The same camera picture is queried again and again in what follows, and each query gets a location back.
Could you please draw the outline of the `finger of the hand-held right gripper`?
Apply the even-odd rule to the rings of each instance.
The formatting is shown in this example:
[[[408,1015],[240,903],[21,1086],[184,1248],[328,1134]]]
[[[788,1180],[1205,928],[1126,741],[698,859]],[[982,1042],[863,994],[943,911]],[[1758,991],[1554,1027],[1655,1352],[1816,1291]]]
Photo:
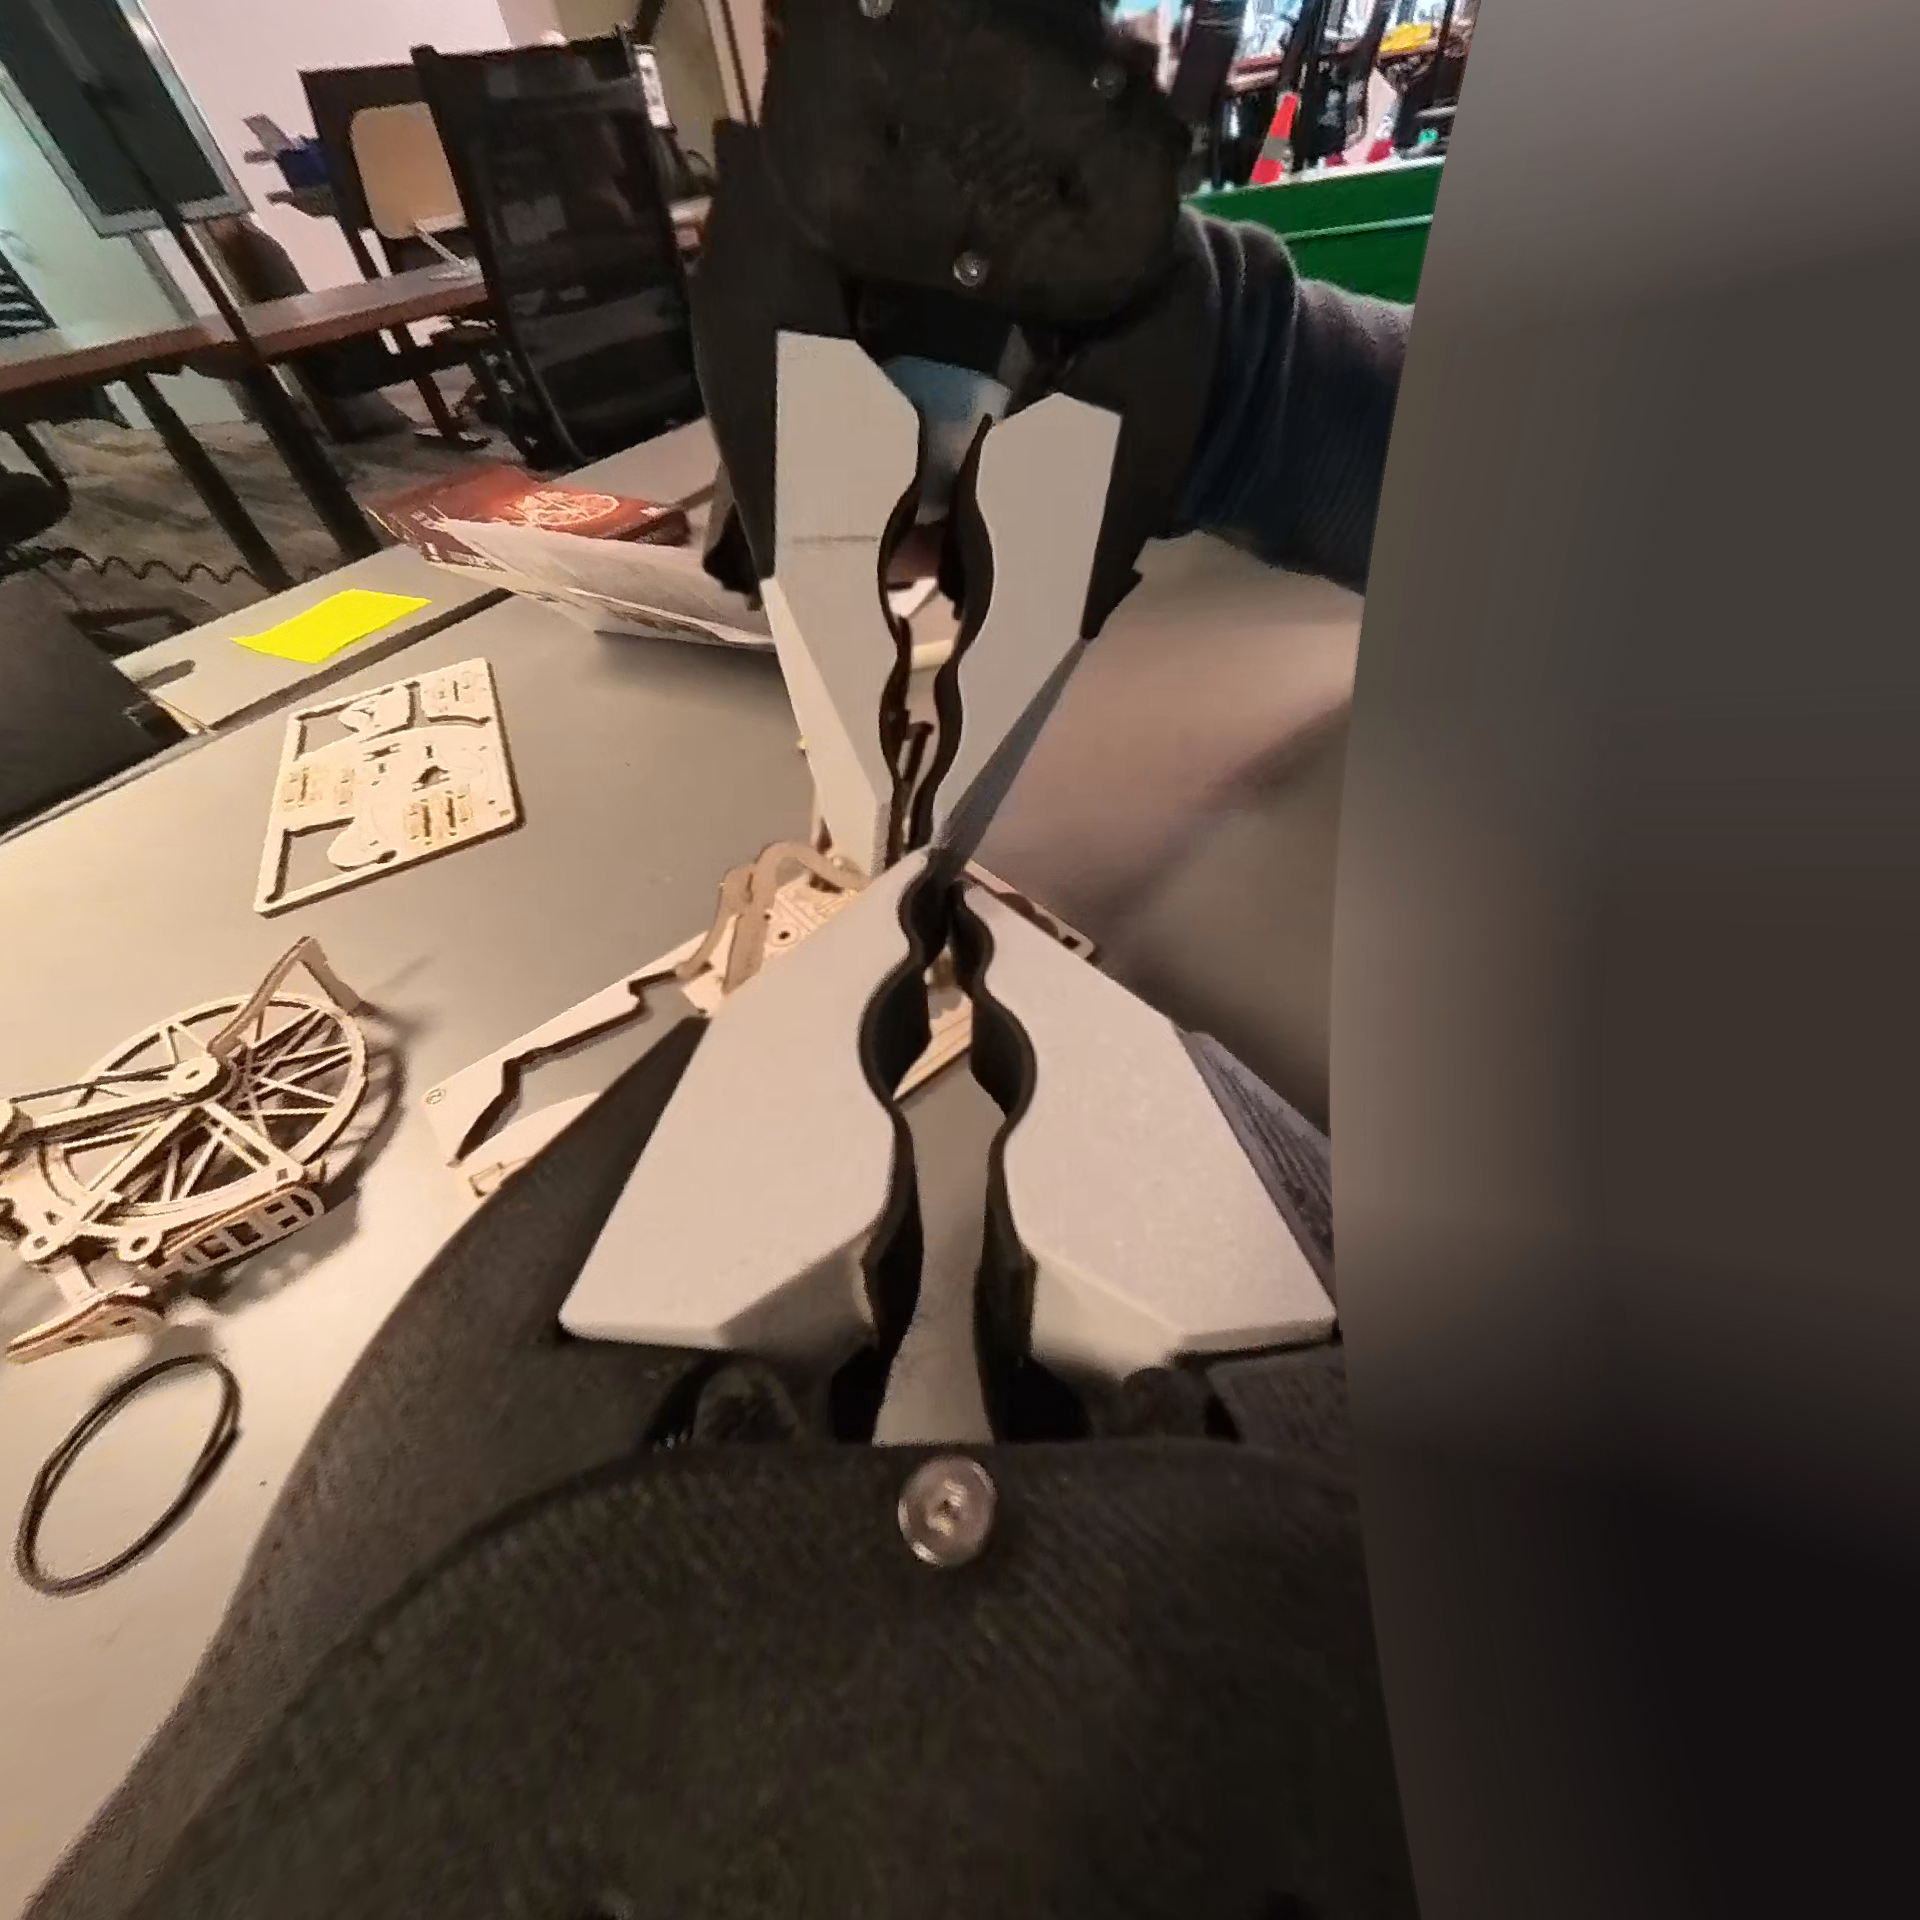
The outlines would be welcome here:
[[[980,430],[953,531],[961,624],[935,672],[932,760],[918,845],[969,861],[1088,646],[1096,540],[1119,436],[1114,414],[1062,392]]]
[[[896,858],[909,635],[885,573],[920,495],[920,418],[863,350],[775,348],[775,563],[762,605],[831,851]]]

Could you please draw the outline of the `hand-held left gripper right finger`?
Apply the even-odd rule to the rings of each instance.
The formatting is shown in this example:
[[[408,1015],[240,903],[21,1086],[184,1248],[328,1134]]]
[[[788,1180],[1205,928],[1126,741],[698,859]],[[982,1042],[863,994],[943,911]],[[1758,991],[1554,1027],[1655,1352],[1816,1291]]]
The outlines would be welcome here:
[[[1158,1370],[1329,1336],[1327,1286],[1174,1023],[978,884],[950,952],[999,1114],[999,1340],[1042,1370]]]

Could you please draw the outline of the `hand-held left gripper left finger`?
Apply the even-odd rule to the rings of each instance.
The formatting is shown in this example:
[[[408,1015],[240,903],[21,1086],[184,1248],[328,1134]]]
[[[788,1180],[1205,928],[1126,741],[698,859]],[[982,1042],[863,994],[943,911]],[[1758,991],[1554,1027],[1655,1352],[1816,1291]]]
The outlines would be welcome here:
[[[926,1034],[903,858],[708,1018],[562,1308],[578,1340],[841,1365],[886,1327],[900,1074]]]

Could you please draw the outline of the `wooden model part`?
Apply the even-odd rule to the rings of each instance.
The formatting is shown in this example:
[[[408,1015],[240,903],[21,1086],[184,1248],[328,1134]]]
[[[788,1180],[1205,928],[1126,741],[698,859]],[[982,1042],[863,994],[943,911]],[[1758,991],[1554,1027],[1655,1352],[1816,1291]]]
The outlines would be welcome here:
[[[863,878],[824,848],[772,843],[753,861],[743,861],[722,878],[706,934],[665,956],[661,978],[677,988],[689,1007],[712,1015],[758,971],[826,926],[862,886]],[[946,951],[926,981],[928,1045],[903,1074],[900,1098],[917,1093],[969,1052],[972,1010]]]

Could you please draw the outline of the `person's right forearm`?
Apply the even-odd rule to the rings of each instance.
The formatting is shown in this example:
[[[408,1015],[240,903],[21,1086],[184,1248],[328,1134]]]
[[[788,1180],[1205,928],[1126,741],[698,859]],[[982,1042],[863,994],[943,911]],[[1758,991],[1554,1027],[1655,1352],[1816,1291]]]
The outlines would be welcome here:
[[[1207,535],[1366,591],[1412,303],[1301,274],[1260,224],[1186,211],[1162,355],[1193,434],[1152,536]]]

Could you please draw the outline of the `empty wooden parts sheet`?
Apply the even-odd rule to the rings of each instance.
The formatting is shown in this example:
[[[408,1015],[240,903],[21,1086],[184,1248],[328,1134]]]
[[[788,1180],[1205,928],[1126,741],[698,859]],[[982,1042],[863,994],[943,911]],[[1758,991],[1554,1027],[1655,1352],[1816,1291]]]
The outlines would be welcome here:
[[[487,1200],[695,1015],[673,978],[630,974],[440,1077],[421,1110],[461,1203]]]

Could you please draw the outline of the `wooden bicycle model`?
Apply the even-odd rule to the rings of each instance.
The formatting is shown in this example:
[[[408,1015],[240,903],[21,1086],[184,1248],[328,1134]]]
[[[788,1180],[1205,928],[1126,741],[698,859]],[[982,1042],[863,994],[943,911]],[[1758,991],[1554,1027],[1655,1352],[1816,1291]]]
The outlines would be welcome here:
[[[303,934],[248,994],[7,1094],[4,1248],[54,1308],[4,1363],[153,1336],[190,1288],[316,1226],[377,1126],[369,1018]]]

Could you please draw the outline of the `white instruction booklet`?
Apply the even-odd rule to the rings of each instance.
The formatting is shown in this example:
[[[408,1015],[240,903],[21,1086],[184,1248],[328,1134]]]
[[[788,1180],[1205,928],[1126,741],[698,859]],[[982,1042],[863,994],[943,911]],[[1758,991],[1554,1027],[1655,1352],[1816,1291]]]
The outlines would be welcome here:
[[[762,605],[722,588],[696,555],[672,543],[438,517],[429,519],[415,551],[444,568],[532,599],[601,638],[775,651]]]

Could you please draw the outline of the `green bin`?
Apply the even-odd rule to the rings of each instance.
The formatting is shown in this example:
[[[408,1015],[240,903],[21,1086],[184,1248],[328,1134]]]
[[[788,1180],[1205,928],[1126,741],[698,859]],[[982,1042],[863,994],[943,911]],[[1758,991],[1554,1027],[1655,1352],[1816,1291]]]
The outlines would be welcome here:
[[[1418,294],[1442,152],[1319,166],[1269,184],[1193,191],[1198,213],[1274,234],[1302,277],[1350,294],[1412,303]]]

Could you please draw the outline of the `black mesh chair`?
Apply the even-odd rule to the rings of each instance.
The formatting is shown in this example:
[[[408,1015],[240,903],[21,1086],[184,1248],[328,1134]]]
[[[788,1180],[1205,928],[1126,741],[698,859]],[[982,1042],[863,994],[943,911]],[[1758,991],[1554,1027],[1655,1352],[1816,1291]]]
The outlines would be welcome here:
[[[582,466],[703,418],[672,162],[629,32],[410,53],[508,375],[513,442]]]

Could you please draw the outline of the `yellow sticky note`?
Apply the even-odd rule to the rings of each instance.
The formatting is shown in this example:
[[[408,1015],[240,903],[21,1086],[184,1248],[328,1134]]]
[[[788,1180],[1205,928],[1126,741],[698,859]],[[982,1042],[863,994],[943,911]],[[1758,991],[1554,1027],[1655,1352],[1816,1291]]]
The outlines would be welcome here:
[[[322,664],[429,605],[429,596],[421,594],[349,588],[260,631],[236,635],[231,643],[253,655],[287,664]]]

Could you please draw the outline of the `black rubber band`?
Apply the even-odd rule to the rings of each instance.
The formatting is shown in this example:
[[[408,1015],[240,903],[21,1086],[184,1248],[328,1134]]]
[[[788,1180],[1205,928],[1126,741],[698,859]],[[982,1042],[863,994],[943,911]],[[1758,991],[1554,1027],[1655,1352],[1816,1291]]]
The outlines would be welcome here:
[[[212,1418],[169,1504],[137,1535],[104,1558],[74,1570],[54,1570],[40,1556],[40,1530],[79,1458],[142,1397],[188,1375],[214,1382]],[[245,1391],[229,1359],[208,1350],[181,1350],[137,1365],[62,1434],[39,1462],[16,1516],[10,1566],[22,1589],[47,1599],[69,1599],[124,1576],[151,1558],[202,1500],[241,1434]]]

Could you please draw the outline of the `brown table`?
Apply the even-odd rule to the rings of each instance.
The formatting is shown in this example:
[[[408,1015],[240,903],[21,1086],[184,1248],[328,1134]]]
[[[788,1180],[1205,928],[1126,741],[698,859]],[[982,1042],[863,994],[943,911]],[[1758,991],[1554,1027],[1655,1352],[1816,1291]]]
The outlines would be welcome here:
[[[297,576],[256,526],[210,453],[154,389],[158,378],[199,373],[240,386],[280,466],[345,560],[369,560],[378,540],[348,482],[306,428],[279,367],[335,346],[378,334],[404,336],[415,323],[464,319],[488,311],[488,287],[468,260],[433,269],[364,278],[325,292],[241,303],[232,319],[194,316],[137,334],[84,326],[39,328],[2,348],[2,424],[37,454],[30,428],[53,421],[62,400],[124,386],[158,434],[166,456],[221,527],[265,591],[293,589]]]

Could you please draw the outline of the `dark framed board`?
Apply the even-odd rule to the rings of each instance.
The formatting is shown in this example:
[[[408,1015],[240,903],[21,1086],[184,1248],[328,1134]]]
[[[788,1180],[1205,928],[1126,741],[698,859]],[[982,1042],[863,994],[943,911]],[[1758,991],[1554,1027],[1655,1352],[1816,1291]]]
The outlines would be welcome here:
[[[103,238],[250,213],[199,102],[135,3],[4,3],[4,100]]]

